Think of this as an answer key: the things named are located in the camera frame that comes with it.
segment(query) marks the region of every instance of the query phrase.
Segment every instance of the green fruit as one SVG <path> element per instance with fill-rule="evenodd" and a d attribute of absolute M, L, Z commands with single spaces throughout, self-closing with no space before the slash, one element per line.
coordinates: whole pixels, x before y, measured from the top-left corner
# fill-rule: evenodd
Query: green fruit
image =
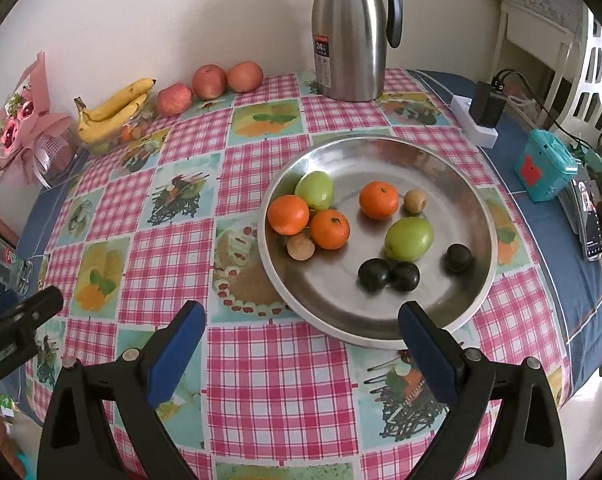
<path fill-rule="evenodd" d="M 401 218 L 385 234 L 385 255 L 398 262 L 414 262 L 434 240 L 432 225 L 425 218 Z"/>
<path fill-rule="evenodd" d="M 303 199 L 310 209 L 324 211 L 332 206 L 334 184 L 324 171 L 313 171 L 299 180 L 295 195 Z"/>

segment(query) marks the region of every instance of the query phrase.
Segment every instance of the banana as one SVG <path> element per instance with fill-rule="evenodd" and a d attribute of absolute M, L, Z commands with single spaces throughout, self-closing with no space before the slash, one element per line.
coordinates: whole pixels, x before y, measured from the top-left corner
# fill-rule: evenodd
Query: banana
<path fill-rule="evenodd" d="M 83 104 L 80 97 L 77 97 L 74 102 L 79 108 L 79 111 L 83 111 L 89 120 L 95 122 L 105 121 L 121 111 L 141 94 L 149 92 L 155 83 L 156 79 L 150 79 L 148 77 L 139 79 L 116 92 L 110 99 L 94 108 L 94 110 L 85 109 L 85 104 Z"/>
<path fill-rule="evenodd" d="M 141 94 L 119 113 L 104 121 L 92 121 L 83 108 L 79 108 L 79 137 L 86 144 L 108 140 L 110 135 L 123 126 L 145 103 L 148 94 Z"/>

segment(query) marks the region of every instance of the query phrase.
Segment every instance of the blue gripper pad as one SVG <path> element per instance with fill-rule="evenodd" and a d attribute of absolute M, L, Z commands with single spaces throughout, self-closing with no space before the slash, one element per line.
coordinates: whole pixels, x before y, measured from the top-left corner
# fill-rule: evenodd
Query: blue gripper pad
<path fill-rule="evenodd" d="M 184 309 L 189 312 L 181 320 L 180 326 L 173 326 L 172 323 L 178 321 Z M 164 330 L 174 330 L 174 335 L 165 344 L 155 364 L 147 370 L 146 399 L 153 410 L 172 398 L 194 350 L 206 331 L 206 311 L 197 301 L 188 301 L 172 323 Z"/>
<path fill-rule="evenodd" d="M 415 301 L 401 306 L 398 322 L 399 333 L 435 399 L 454 406 L 459 398 L 457 375 L 448 356 L 456 357 L 459 345 L 448 332 L 437 328 Z"/>

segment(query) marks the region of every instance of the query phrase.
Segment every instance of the black plum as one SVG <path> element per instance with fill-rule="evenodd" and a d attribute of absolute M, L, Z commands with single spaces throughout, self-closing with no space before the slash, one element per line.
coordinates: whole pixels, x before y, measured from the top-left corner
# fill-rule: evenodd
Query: black plum
<path fill-rule="evenodd" d="M 396 266 L 388 278 L 390 285 L 399 292 L 410 292 L 417 288 L 421 280 L 419 267 L 412 262 L 402 262 Z"/>
<path fill-rule="evenodd" d="M 447 248 L 445 261 L 447 270 L 459 274 L 473 264 L 475 257 L 465 245 L 452 244 Z"/>
<path fill-rule="evenodd" d="M 372 258 L 361 264 L 357 276 L 361 286 L 368 292 L 376 292 L 387 285 L 390 264 L 381 258 Z"/>

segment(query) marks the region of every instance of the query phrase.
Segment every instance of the thermos handle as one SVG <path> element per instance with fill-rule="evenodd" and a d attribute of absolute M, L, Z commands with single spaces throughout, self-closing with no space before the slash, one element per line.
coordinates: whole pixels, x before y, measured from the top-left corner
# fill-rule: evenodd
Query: thermos handle
<path fill-rule="evenodd" d="M 387 27 L 385 35 L 392 48 L 401 43 L 403 30 L 403 0 L 387 0 Z"/>

